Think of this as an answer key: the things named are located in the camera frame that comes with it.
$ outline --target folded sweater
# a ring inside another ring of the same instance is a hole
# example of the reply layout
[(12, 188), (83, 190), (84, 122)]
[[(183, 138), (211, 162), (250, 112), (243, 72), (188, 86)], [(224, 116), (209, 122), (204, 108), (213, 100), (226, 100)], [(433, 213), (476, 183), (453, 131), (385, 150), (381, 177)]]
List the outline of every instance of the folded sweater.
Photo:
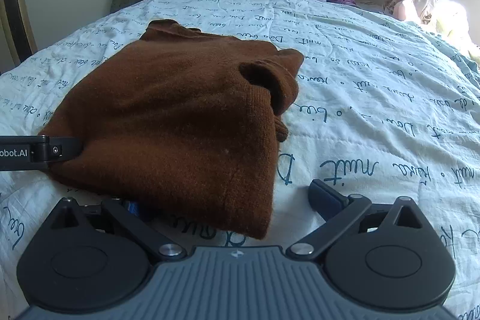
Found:
[(297, 97), (302, 62), (265, 41), (152, 21), (74, 86), (42, 129), (83, 142), (50, 174), (263, 238), (287, 137), (280, 115)]

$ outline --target metal screw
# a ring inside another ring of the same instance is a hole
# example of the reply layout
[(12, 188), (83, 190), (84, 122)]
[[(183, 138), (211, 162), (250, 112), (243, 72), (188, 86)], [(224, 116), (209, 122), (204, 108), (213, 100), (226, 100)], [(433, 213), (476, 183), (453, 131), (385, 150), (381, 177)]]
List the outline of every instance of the metal screw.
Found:
[(176, 256), (182, 253), (182, 247), (180, 247), (178, 244), (168, 243), (162, 245), (158, 249), (158, 252), (163, 256)]
[(290, 251), (296, 255), (310, 255), (314, 250), (314, 246), (308, 243), (296, 243), (290, 247)]

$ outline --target black bracket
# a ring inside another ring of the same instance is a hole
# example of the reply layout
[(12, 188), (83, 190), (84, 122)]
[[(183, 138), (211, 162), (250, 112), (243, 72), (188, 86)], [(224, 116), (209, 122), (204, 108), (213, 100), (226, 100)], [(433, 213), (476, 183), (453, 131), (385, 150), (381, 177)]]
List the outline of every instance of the black bracket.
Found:
[(82, 207), (73, 198), (63, 198), (21, 256), (17, 278), (30, 305), (83, 313), (134, 294), (151, 265), (186, 255), (119, 200)]
[(338, 291), (367, 307), (412, 311), (443, 304), (455, 263), (412, 198), (373, 204), (318, 179), (308, 197), (325, 224), (287, 248), (289, 258), (319, 264)]
[(0, 136), (0, 171), (45, 170), (49, 163), (77, 157), (82, 149), (73, 137)]

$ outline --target bed sheet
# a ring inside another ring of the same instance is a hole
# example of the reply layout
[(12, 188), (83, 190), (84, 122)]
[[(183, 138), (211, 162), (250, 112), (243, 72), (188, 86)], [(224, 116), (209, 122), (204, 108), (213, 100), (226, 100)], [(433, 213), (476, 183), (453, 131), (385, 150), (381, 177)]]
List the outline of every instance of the bed sheet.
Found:
[(371, 11), (372, 13), (385, 14), (383, 7), (379, 4), (370, 2), (370, 0), (354, 0), (357, 7), (362, 10)]
[[(450, 251), (446, 306), (480, 314), (480, 90), (477, 66), (438, 36), (354, 7), (315, 0), (145, 0), (94, 22), (0, 76), (0, 134), (36, 134), (66, 93), (153, 19), (267, 40), (305, 55), (283, 116), (274, 213), (262, 242), (169, 214), (156, 227), (183, 245), (284, 248), (323, 223), (307, 188), (319, 178), (373, 202), (412, 197)], [(0, 173), (0, 316), (26, 307), (16, 263), (60, 197), (98, 197), (41, 172)]]

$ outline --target pile of clothes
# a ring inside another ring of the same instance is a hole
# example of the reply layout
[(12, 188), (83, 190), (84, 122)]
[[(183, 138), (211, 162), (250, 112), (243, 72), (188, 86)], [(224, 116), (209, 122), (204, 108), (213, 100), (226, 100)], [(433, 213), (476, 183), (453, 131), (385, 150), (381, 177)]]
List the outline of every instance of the pile of clothes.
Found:
[(470, 38), (467, 12), (462, 5), (450, 0), (383, 0), (383, 10), (400, 21), (413, 21), (426, 31), (440, 34), (480, 65), (480, 48)]

